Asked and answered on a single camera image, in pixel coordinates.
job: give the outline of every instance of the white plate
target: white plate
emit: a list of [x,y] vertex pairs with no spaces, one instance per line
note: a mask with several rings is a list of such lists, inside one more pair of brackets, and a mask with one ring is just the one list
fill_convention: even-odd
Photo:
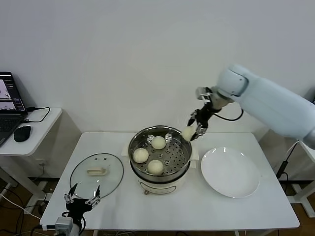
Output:
[[208,151],[201,160],[201,171],[213,189],[228,197],[247,197],[259,186],[260,174],[255,164],[229,147]]

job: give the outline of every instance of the laptop screen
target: laptop screen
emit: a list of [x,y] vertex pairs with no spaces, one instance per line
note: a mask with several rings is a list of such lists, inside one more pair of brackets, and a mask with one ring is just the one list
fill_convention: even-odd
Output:
[[0,74],[0,113],[4,111],[25,111],[22,99],[10,73]]

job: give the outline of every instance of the computer mouse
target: computer mouse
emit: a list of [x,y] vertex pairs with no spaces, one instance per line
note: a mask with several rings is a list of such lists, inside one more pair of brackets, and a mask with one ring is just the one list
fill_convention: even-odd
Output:
[[14,140],[16,142],[23,142],[27,140],[31,133],[31,127],[29,125],[22,126],[14,131]]

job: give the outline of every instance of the wooden floor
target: wooden floor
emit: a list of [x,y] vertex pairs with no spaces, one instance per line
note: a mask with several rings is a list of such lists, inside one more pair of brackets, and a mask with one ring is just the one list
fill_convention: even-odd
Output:
[[[5,187],[6,183],[0,180],[0,187]],[[57,182],[49,182],[47,186],[45,187],[44,191],[47,193],[52,193],[57,185]],[[23,205],[26,205],[28,199],[32,196],[31,193],[26,190],[24,187],[18,185],[16,188],[10,188],[14,193],[16,193],[18,196],[20,196]],[[293,190],[288,187],[287,194],[293,195]],[[11,201],[21,205],[22,203],[20,200],[10,192],[7,192],[5,195],[8,199]],[[315,194],[311,195],[309,197],[309,200],[315,208]],[[22,211],[19,209],[6,209],[4,207],[10,207],[10,208],[16,208],[16,206],[9,203],[7,200],[2,199],[0,202],[0,236],[14,236],[15,234],[18,234],[20,231],[26,232],[22,234],[23,236],[29,236],[29,231],[36,225],[39,224],[39,220],[30,216],[30,215],[24,215],[23,219],[23,225],[21,227],[22,217],[19,216]],[[293,205],[293,208],[295,210],[295,213],[297,214],[299,220],[300,220],[300,227],[297,229],[290,229],[290,230],[279,230],[279,236],[315,236],[315,218],[310,219],[307,214],[304,212],[304,209],[300,204]],[[40,217],[40,214],[38,213],[39,206],[36,206],[34,211],[32,212],[34,215],[37,215]],[[38,232],[44,233],[45,235],[53,236],[54,231],[40,231]],[[233,232],[185,232],[187,235],[183,233],[177,233],[177,232],[157,232],[157,231],[150,231],[150,232],[133,232],[129,235],[124,234],[121,236],[233,236]],[[98,236],[115,236],[116,232],[106,232],[106,231],[99,231]],[[84,235],[86,236],[92,236],[93,231],[85,231]],[[277,236],[278,231],[273,231],[269,234],[269,236]]]

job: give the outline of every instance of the laptop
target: laptop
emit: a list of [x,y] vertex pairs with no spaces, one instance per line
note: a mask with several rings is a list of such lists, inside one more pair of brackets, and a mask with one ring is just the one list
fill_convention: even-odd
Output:
[[0,72],[0,146],[28,115],[10,72]]

